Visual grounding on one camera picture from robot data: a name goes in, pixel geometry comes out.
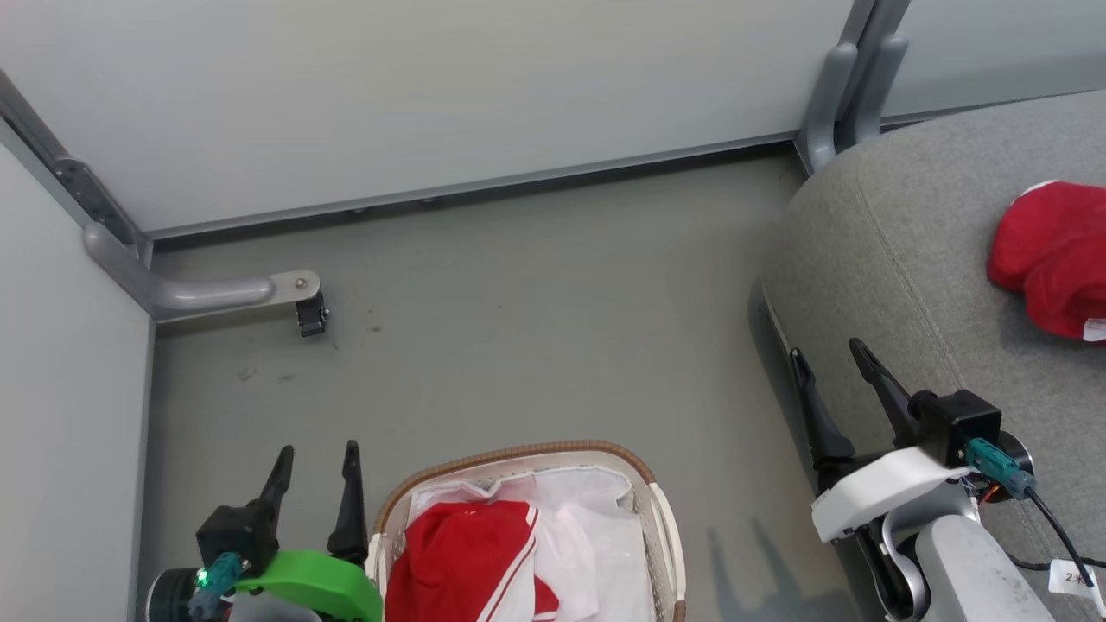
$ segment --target laundry basket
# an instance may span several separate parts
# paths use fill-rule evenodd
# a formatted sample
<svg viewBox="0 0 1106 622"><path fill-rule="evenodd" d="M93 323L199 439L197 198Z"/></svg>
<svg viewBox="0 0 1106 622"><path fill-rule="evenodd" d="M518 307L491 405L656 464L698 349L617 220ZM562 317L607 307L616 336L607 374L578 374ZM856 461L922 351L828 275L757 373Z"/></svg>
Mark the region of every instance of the laundry basket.
<svg viewBox="0 0 1106 622"><path fill-rule="evenodd" d="M404 550L411 498L419 489L457 481L487 488L503 477L581 466L608 468L629 480L634 512L641 520L657 622L684 622L684 549L668 499L640 458L602 440L525 445L453 460L409 477L388 496L376 517L365 563L369 578L386 599L388 573Z"/></svg>

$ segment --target gray floor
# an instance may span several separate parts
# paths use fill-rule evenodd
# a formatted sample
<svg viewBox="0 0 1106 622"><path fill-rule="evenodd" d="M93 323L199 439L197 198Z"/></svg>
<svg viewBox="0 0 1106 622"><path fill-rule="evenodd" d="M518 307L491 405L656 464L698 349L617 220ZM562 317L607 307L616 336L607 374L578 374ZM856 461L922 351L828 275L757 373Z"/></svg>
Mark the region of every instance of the gray floor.
<svg viewBox="0 0 1106 622"><path fill-rule="evenodd" d="M677 515L700 622L855 620L748 321L790 155L161 253L200 279L316 270L333 310L158 333L139 589L198 563L192 533L296 449L282 546L324 548L344 443L369 516L425 467L602 438L653 468Z"/></svg>

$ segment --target gray sofa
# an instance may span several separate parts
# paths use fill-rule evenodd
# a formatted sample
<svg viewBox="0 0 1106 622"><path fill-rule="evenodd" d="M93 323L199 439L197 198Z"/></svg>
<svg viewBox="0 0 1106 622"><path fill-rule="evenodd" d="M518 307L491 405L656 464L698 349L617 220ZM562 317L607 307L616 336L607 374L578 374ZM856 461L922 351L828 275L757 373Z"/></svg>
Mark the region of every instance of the gray sofa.
<svg viewBox="0 0 1106 622"><path fill-rule="evenodd" d="M1004 210L1046 179L1106 186L1106 92L968 112L844 152L792 203L764 294L858 454L890 448L893 434L853 363L852 336L910 392L964 387L998 405L1079 552L1103 559L1106 346L1042 332L985 276ZM982 515L1022 560L1067 557L1027 502ZM1025 574L1056 620L1097 619L1084 601L1048 594L1046 573Z"/></svg>

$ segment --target basket rim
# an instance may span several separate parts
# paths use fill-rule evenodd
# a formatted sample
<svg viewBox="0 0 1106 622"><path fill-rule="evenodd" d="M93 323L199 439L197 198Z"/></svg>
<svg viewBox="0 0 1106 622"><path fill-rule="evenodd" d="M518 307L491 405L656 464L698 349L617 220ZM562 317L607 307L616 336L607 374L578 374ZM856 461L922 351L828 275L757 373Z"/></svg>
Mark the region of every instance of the basket rim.
<svg viewBox="0 0 1106 622"><path fill-rule="evenodd" d="M425 484L426 481L444 475L449 475L451 473L491 463L524 458L528 456L538 456L542 454L565 454L575 452L603 452L612 454L634 467L634 470L636 470L638 475L641 476L641 479L645 480L646 486L650 486L657 481L657 479L653 476L653 471L649 470L649 467L645 466L641 458L638 458L629 449L607 440L562 440L556 443L520 445L518 447L509 447L507 449L477 454L476 456L470 456L468 458L450 460L448 463L420 470L419 473L408 477L399 484L399 486L397 486L392 494L388 495L387 499L384 500L384 505L380 506L380 511L376 515L376 521L373 523L373 533L384 532L384 528L388 523L388 518L392 516L392 510L395 509L405 495L410 493L420 484Z"/></svg>

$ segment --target red cloth with white stripes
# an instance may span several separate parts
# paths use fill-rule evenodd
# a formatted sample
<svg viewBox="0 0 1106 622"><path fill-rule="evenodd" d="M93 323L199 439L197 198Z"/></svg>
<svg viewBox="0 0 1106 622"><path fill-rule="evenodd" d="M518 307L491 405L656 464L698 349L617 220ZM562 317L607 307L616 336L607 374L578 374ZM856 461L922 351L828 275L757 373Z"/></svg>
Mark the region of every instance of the red cloth with white stripes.
<svg viewBox="0 0 1106 622"><path fill-rule="evenodd" d="M1046 182L1023 193L999 224L987 274L1024 292L1042 329L1106 340L1106 188Z"/></svg>
<svg viewBox="0 0 1106 622"><path fill-rule="evenodd" d="M551 622L556 595L534 577L538 509L522 501L438 504L407 527L392 567L388 622Z"/></svg>

